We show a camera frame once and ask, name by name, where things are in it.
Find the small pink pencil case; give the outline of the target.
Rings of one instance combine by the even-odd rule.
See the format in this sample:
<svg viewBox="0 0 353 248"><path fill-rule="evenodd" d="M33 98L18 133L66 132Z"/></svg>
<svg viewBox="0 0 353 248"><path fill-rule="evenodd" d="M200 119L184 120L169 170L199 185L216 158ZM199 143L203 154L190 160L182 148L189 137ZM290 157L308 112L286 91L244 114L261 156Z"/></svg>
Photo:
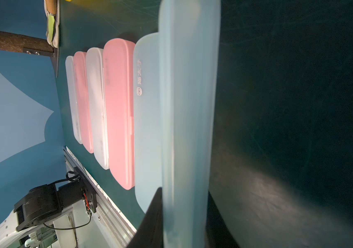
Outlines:
<svg viewBox="0 0 353 248"><path fill-rule="evenodd" d="M121 187L135 185L133 53L135 43L114 38L104 47L109 169Z"/></svg>

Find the green paper piece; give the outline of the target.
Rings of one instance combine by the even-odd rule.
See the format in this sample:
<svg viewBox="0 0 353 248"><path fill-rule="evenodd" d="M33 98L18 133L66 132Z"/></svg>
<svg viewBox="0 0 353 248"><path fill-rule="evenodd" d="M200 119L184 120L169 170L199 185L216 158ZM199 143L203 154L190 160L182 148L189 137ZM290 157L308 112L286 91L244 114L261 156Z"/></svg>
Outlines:
<svg viewBox="0 0 353 248"><path fill-rule="evenodd" d="M55 26L55 17L51 14L47 15L47 42L49 45L52 45L53 36L54 36L54 26Z"/></svg>

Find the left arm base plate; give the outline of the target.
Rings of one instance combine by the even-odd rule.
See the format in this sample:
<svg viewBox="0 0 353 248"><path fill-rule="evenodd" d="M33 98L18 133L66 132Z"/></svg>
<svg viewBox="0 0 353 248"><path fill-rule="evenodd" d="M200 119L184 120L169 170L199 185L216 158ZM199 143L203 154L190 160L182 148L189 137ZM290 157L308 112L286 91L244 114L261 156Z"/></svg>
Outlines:
<svg viewBox="0 0 353 248"><path fill-rule="evenodd" d="M86 174L78 167L74 167L74 171L80 176L82 180L82 189L85 195L86 203L89 206L89 209L92 213L96 213L97 209L97 192L93 185L91 184L90 180L87 178Z"/></svg>

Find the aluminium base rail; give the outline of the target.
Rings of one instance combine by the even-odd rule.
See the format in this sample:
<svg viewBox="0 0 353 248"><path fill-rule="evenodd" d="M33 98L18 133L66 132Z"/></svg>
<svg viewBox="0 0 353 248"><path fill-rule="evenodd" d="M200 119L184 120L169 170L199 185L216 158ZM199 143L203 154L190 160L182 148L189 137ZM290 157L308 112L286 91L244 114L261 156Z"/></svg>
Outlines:
<svg viewBox="0 0 353 248"><path fill-rule="evenodd" d="M101 234L108 247L127 247L136 233L135 227L68 147L64 147L64 155L66 161L71 166L77 167L82 171L83 176L96 192L97 207L96 212L92 215L92 222L94 223L92 226L94 230Z"/></svg>

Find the light teal pencil case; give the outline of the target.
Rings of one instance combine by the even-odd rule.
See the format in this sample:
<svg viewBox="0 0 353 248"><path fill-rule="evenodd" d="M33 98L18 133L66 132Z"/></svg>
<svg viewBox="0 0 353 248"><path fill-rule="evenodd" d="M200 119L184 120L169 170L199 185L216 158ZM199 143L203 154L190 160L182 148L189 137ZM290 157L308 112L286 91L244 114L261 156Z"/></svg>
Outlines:
<svg viewBox="0 0 353 248"><path fill-rule="evenodd" d="M166 248L205 246L220 21L220 1L162 1L160 5Z"/></svg>

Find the clear white pencil case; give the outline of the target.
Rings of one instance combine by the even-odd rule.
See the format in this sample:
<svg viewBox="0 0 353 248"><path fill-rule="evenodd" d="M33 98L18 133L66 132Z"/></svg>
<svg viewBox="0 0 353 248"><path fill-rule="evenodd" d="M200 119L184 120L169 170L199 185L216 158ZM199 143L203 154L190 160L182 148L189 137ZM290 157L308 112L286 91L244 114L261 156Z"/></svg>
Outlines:
<svg viewBox="0 0 353 248"><path fill-rule="evenodd" d="M103 169L109 169L103 49L88 49L86 53L86 73L94 156Z"/></svg>

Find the pink translucent pencil case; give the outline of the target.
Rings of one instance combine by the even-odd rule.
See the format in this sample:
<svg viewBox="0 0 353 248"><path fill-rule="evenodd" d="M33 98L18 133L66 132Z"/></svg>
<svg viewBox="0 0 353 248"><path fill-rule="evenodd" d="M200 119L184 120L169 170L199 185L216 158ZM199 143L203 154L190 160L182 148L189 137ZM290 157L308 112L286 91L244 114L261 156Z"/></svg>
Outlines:
<svg viewBox="0 0 353 248"><path fill-rule="evenodd" d="M76 52L73 64L81 141L84 148L92 154L94 149L86 73L86 52Z"/></svg>

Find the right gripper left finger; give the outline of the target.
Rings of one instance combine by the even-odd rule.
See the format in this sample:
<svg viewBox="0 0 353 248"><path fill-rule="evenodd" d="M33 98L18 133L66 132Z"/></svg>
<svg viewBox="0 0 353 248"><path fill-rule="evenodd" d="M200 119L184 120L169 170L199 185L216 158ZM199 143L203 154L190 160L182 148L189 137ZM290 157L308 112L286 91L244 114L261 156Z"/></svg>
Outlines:
<svg viewBox="0 0 353 248"><path fill-rule="evenodd" d="M127 248L163 248L163 191L158 188Z"/></svg>

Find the teal green pencil case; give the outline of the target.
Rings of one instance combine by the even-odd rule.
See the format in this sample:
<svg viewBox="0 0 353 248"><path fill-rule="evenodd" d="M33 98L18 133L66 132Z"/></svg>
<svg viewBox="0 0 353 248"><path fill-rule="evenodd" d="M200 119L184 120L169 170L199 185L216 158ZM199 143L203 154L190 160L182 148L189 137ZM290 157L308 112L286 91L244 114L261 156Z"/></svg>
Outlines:
<svg viewBox="0 0 353 248"><path fill-rule="evenodd" d="M162 187L159 34L138 40L134 49L135 196L143 212Z"/></svg>

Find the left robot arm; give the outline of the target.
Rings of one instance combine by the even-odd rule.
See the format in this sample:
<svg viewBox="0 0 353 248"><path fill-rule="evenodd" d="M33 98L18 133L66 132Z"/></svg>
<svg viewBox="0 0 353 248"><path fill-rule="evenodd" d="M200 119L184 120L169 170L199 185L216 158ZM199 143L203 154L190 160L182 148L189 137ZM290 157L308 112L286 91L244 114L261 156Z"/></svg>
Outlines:
<svg viewBox="0 0 353 248"><path fill-rule="evenodd" d="M43 224L65 215L71 206L82 200L80 181L56 188L55 184L31 189L14 205L14 210L0 224L0 248L6 248Z"/></svg>

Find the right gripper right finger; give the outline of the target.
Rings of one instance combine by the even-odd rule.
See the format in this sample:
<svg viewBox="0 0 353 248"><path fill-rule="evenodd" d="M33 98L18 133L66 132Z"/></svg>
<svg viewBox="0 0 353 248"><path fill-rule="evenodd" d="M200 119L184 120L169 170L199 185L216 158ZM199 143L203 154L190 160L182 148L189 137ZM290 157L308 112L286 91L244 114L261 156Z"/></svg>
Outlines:
<svg viewBox="0 0 353 248"><path fill-rule="evenodd" d="M208 193L206 228L205 228L205 248L239 248L238 243L233 238L227 228L219 209L217 208L211 193Z"/></svg>

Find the wooden handled tool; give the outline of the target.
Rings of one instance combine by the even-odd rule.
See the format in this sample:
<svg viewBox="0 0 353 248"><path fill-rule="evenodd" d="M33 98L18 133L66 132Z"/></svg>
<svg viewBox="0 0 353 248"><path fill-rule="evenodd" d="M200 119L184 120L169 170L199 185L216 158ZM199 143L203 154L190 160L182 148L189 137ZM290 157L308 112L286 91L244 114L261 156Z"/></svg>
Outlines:
<svg viewBox="0 0 353 248"><path fill-rule="evenodd" d="M45 0L46 9L51 15L57 14L57 0Z"/></svg>

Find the frosted white pencil case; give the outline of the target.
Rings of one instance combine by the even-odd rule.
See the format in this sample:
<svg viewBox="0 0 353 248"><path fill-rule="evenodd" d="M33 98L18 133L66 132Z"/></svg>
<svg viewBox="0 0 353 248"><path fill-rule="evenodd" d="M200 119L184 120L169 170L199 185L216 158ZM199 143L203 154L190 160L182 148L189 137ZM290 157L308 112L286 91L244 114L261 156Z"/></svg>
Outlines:
<svg viewBox="0 0 353 248"><path fill-rule="evenodd" d="M66 77L68 85L68 95L69 103L71 109L73 133L76 141L82 144L79 115L78 115L78 103L76 95L76 85L75 85L75 71L74 71L74 57L68 56L65 60Z"/></svg>

